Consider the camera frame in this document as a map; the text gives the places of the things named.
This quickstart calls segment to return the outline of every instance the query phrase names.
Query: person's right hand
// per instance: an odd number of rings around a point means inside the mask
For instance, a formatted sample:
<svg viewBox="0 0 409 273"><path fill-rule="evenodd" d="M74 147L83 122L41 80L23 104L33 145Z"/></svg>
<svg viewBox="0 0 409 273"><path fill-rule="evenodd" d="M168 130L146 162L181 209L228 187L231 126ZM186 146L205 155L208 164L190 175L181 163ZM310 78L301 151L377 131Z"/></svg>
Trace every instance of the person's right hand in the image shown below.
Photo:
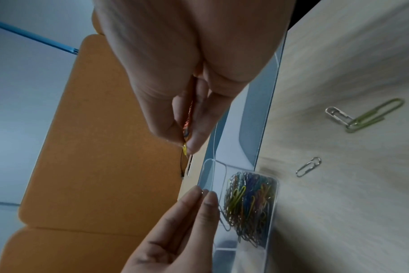
<svg viewBox="0 0 409 273"><path fill-rule="evenodd" d="M295 0L94 0L152 133L197 152L279 45Z"/></svg>

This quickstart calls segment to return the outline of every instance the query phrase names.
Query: container of paper clips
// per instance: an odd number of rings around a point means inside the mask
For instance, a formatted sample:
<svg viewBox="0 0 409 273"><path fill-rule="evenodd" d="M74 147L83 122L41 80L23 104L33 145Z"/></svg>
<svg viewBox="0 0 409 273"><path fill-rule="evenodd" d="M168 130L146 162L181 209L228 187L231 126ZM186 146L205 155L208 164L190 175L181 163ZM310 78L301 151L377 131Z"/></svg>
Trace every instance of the container of paper clips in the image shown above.
<svg viewBox="0 0 409 273"><path fill-rule="evenodd" d="M264 272L278 181L208 159L199 185L215 191L219 199L221 216L213 242L212 272Z"/></svg>

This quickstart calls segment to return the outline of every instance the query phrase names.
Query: pile of paper clips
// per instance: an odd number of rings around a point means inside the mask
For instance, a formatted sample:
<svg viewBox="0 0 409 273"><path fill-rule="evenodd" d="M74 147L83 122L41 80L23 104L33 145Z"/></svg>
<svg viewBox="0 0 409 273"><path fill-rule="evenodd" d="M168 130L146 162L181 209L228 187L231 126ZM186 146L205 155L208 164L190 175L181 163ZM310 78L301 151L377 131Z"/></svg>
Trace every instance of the pile of paper clips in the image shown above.
<svg viewBox="0 0 409 273"><path fill-rule="evenodd" d="M273 179L249 172L238 172L228 181L221 208L222 216L241 239L255 247L266 243L276 183Z"/></svg>

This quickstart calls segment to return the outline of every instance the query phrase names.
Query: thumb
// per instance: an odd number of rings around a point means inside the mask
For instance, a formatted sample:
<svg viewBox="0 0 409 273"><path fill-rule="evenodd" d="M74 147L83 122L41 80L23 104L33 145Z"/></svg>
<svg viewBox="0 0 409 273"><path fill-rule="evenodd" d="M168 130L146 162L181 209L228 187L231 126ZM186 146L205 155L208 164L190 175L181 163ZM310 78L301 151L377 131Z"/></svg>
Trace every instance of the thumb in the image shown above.
<svg viewBox="0 0 409 273"><path fill-rule="evenodd" d="M192 227L191 236L182 252L189 261L212 266L213 238L219 222L218 197L209 192L203 200Z"/></svg>

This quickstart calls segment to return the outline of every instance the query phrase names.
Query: person's left hand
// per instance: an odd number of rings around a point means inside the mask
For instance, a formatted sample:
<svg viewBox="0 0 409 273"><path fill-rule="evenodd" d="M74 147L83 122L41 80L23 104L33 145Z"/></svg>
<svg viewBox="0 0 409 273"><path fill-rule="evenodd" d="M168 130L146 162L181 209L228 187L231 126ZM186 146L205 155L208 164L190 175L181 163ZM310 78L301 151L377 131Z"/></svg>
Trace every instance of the person's left hand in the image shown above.
<svg viewBox="0 0 409 273"><path fill-rule="evenodd" d="M219 221L214 192L195 186L149 232L122 273L210 273Z"/></svg>

